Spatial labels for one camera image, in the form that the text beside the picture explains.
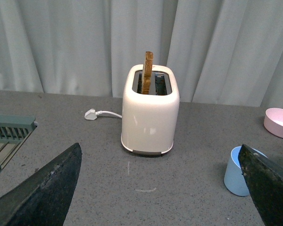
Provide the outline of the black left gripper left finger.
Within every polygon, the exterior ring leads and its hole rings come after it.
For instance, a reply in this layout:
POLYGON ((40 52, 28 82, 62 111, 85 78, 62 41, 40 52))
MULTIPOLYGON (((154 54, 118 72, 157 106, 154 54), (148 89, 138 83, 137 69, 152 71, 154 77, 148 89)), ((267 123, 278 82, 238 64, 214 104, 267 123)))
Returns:
POLYGON ((61 226, 79 178, 78 143, 0 197, 0 226, 61 226))

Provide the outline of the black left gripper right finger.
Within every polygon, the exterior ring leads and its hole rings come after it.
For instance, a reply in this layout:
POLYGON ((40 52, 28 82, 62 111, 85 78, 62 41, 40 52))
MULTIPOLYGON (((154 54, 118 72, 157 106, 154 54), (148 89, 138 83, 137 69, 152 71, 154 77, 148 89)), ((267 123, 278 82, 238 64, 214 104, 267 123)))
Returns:
POLYGON ((283 226, 283 167, 247 145, 238 154, 242 175, 266 226, 283 226))

